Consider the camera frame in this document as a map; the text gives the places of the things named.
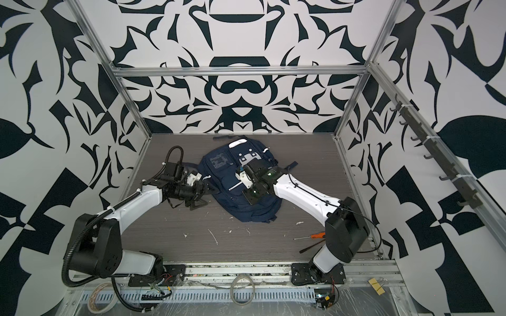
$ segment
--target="brown wood surface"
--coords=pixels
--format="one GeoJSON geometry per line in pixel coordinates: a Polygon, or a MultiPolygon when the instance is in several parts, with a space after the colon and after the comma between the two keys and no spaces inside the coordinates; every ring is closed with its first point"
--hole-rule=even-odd
{"type": "MultiPolygon", "coordinates": [[[[213,136],[153,135],[131,193],[142,179],[150,178],[161,168],[170,147],[180,145],[184,149],[183,161],[198,164],[202,156],[212,149],[233,141],[213,140],[213,136]]],[[[280,166],[297,161],[299,165],[291,173],[301,182],[340,199],[353,197],[330,134],[256,134],[250,137],[269,147],[280,166]]],[[[179,152],[174,151],[171,161],[176,161],[178,157],[179,152]]],[[[205,197],[210,201],[209,205],[193,211],[185,207],[171,209],[167,202],[153,207],[123,233],[124,249],[157,253],[165,261],[202,262],[309,260],[320,248],[317,246],[299,254],[299,250],[319,240],[293,239],[320,233],[324,227],[288,201],[282,202],[274,222],[242,223],[231,218],[232,215],[211,195],[205,197]]],[[[371,247],[366,241],[361,250],[369,249],[371,247]]],[[[355,258],[368,259],[374,258],[374,255],[357,254],[355,258]]]]}

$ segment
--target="black mounting plate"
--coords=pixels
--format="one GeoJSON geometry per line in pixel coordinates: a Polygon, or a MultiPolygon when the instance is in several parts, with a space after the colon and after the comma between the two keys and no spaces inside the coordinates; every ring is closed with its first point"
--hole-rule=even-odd
{"type": "MultiPolygon", "coordinates": [[[[160,284],[161,286],[173,286],[174,282],[176,282],[177,279],[180,279],[181,281],[184,280],[185,277],[185,271],[186,266],[184,264],[174,264],[174,265],[164,265],[166,273],[169,276],[168,279],[164,276],[165,282],[160,284]]],[[[149,276],[144,275],[134,275],[130,277],[130,280],[128,282],[129,287],[140,287],[140,286],[148,286],[149,283],[152,283],[154,280],[149,276]]]]}
{"type": "Polygon", "coordinates": [[[291,264],[291,282],[293,285],[301,286],[306,284],[327,283],[344,284],[345,271],[341,263],[337,264],[328,273],[322,274],[319,280],[316,280],[310,273],[310,265],[308,263],[292,263],[291,264]]]}

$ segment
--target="black and white wallpaper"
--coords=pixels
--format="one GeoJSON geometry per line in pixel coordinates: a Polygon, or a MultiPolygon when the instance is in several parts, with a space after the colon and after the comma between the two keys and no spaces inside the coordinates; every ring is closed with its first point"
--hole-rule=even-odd
{"type": "Polygon", "coordinates": [[[154,133],[333,132],[358,75],[124,78],[154,133]]]}
{"type": "Polygon", "coordinates": [[[119,200],[144,135],[61,0],[0,4],[2,315],[62,299],[75,219],[119,200]]]}
{"type": "Polygon", "coordinates": [[[116,66],[364,64],[392,0],[82,0],[116,66]]]}
{"type": "Polygon", "coordinates": [[[408,0],[379,64],[506,209],[506,2],[408,0]]]}
{"type": "MultiPolygon", "coordinates": [[[[475,105],[444,106],[465,113],[475,105]]],[[[486,109],[483,102],[480,107],[486,109]]],[[[439,180],[443,171],[434,159],[424,158],[428,151],[411,140],[414,132],[400,124],[404,119],[391,108],[394,104],[371,77],[340,136],[366,213],[382,233],[384,256],[396,259],[420,315],[504,315],[506,253],[473,209],[457,204],[464,201],[460,193],[450,181],[439,180]]],[[[467,128],[486,133],[490,126],[474,120],[467,128]]],[[[445,135],[447,142],[469,134],[461,127],[445,135]]],[[[483,142],[482,137],[491,137],[476,136],[483,142]]],[[[491,150],[501,155],[500,145],[491,150]]],[[[471,169],[486,159],[477,156],[471,169]]]]}

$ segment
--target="orange screwdriver handle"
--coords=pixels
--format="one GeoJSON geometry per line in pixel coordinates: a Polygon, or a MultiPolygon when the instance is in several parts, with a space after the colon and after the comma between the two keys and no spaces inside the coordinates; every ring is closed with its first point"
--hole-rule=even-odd
{"type": "Polygon", "coordinates": [[[313,234],[311,235],[311,238],[312,239],[325,238],[325,233],[313,234]]]}

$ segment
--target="debris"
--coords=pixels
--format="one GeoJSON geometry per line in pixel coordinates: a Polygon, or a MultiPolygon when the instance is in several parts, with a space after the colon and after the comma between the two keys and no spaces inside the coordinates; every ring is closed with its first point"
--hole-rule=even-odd
{"type": "Polygon", "coordinates": [[[214,236],[214,234],[213,234],[213,233],[212,233],[209,229],[207,229],[207,230],[211,233],[211,235],[212,235],[212,236],[213,236],[213,238],[215,239],[215,241],[216,241],[216,245],[217,245],[217,244],[218,244],[218,241],[216,240],[216,237],[214,236]]]}

